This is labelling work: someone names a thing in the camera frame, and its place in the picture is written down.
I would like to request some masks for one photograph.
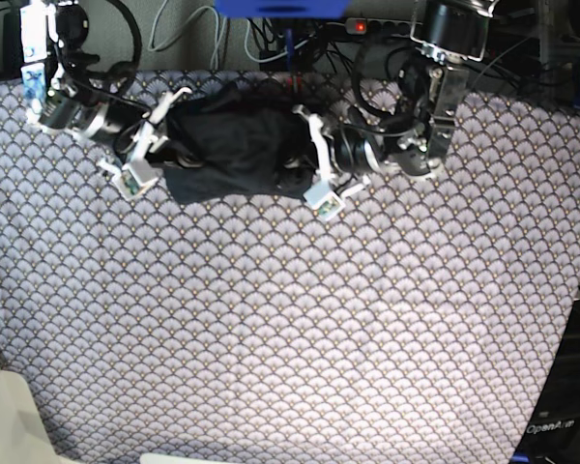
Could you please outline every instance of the patterned fabric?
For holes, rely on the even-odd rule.
[[[286,77],[147,73],[134,95]],[[303,92],[353,101],[337,78]],[[59,453],[508,461],[580,275],[579,116],[471,94],[438,182],[375,177],[324,224],[276,197],[130,204],[104,148],[26,127],[21,95],[0,85],[0,361]]]

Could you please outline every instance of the scale pattern tablecloth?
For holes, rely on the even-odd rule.
[[[286,77],[147,73],[133,94]],[[336,117],[353,101],[339,78],[303,92]],[[103,148],[26,127],[21,95],[0,85],[0,361],[58,452],[508,461],[580,275],[580,116],[471,94],[438,182],[376,177],[323,224],[275,197],[130,204]]]

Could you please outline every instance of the white cable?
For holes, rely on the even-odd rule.
[[[191,23],[194,20],[199,19],[199,17],[202,16],[206,12],[211,12],[215,16],[215,47],[213,49],[213,54],[211,55],[211,61],[209,64],[210,64],[211,69],[213,69],[213,70],[218,69],[218,67],[220,66],[220,61],[221,61],[220,56],[219,56],[219,52],[220,52],[219,49],[221,48],[221,44],[223,43],[223,35],[225,34],[225,31],[227,28],[227,22],[228,22],[227,17],[225,17],[223,19],[223,21],[221,21],[220,17],[219,17],[219,12],[215,9],[215,7],[212,7],[210,5],[204,5],[198,9],[196,9],[187,18],[187,20],[183,23],[183,25],[176,31],[176,33],[173,36],[162,41],[160,44],[155,45],[155,35],[157,34],[157,28],[159,27],[159,21],[160,21],[161,15],[163,14],[163,11],[167,7],[168,3],[169,3],[169,0],[163,0],[163,3],[161,4],[159,11],[155,15],[155,20],[153,21],[153,28],[151,30],[151,37],[150,37],[150,40],[148,41],[148,50],[149,51],[164,51],[164,50],[166,50],[167,48],[169,48],[170,46],[175,44],[181,37],[183,37],[183,35],[187,31],[188,27],[191,25]]]
[[[273,61],[277,61],[279,58],[283,58],[284,56],[288,55],[288,50],[285,50],[285,51],[282,51],[281,53],[279,53],[278,55],[272,56],[270,58],[264,58],[264,59],[256,58],[249,51],[249,36],[250,35],[251,35],[251,23],[248,21],[247,22],[247,29],[246,29],[246,33],[245,33],[245,53],[247,55],[247,58],[249,58],[251,61],[253,61],[255,63],[259,63],[262,65],[265,63],[273,63]],[[308,39],[305,39],[304,41],[297,43],[297,45],[294,47],[294,49],[298,50],[302,46],[305,46],[309,42],[309,39],[311,39],[311,37],[312,36],[309,36]]]

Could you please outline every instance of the black cloth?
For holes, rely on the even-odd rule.
[[[167,123],[175,151],[170,158],[202,164],[162,164],[168,189],[181,204],[229,194],[302,198],[311,186],[314,169],[305,160],[314,147],[307,124],[289,103],[251,100],[230,86],[212,99],[176,106]],[[296,167],[286,167],[292,160]]]

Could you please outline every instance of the blue box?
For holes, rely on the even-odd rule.
[[[342,17],[350,0],[217,0],[230,17]]]

